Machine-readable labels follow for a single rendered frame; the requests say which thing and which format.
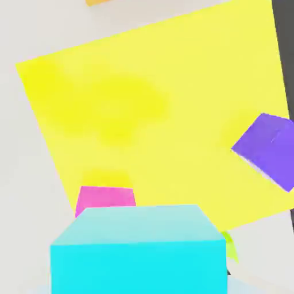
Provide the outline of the large yellow box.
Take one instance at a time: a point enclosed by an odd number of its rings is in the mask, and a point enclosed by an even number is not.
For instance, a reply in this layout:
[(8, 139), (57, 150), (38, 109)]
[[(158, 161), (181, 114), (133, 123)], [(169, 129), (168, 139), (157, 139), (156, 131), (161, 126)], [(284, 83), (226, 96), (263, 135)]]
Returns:
[(81, 186), (197, 204), (222, 231), (294, 208), (231, 147), (288, 115), (271, 0), (231, 0), (17, 64), (72, 207)]

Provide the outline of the small purple cube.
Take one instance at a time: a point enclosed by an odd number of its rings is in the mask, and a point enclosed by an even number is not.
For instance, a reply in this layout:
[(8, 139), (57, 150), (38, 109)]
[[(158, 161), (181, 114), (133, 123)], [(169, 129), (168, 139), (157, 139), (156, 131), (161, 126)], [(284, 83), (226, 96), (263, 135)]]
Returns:
[(231, 148), (282, 189), (294, 188), (294, 122), (260, 114)]

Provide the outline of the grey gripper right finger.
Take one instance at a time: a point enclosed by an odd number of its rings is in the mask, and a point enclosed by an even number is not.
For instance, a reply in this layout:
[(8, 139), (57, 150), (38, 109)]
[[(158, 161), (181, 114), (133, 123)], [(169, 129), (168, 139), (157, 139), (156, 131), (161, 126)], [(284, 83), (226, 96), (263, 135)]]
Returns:
[(240, 267), (228, 267), (228, 294), (273, 294), (273, 287), (266, 281)]

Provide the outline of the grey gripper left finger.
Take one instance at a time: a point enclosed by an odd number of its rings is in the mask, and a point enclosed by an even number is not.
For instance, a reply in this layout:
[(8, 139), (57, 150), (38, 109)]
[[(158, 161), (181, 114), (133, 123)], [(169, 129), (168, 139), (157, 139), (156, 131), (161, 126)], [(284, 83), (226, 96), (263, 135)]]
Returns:
[(25, 294), (51, 294), (51, 288), (49, 284), (39, 285), (27, 290)]

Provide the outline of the small lime green cube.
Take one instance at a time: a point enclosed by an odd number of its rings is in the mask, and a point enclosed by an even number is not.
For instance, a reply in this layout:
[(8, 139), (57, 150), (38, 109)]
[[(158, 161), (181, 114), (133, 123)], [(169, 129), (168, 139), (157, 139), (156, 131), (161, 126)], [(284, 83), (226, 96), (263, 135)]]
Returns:
[(234, 241), (230, 234), (227, 231), (221, 232), (223, 237), (226, 240), (226, 256), (227, 258), (234, 260), (236, 263), (239, 263), (237, 250), (234, 244)]

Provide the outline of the small pink cube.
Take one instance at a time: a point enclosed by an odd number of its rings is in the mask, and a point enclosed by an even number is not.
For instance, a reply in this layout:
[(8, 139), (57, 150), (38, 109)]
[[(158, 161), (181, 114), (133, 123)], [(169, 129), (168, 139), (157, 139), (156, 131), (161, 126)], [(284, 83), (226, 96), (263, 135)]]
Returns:
[(132, 188), (81, 186), (75, 209), (77, 218), (86, 208), (135, 206)]

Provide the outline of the small cyan cube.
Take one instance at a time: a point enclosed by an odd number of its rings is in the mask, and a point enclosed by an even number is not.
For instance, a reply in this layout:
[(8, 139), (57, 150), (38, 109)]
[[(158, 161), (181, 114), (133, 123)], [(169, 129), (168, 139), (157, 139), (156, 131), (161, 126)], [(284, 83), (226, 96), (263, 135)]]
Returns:
[(88, 208), (50, 254), (52, 294), (227, 294), (226, 241), (196, 205)]

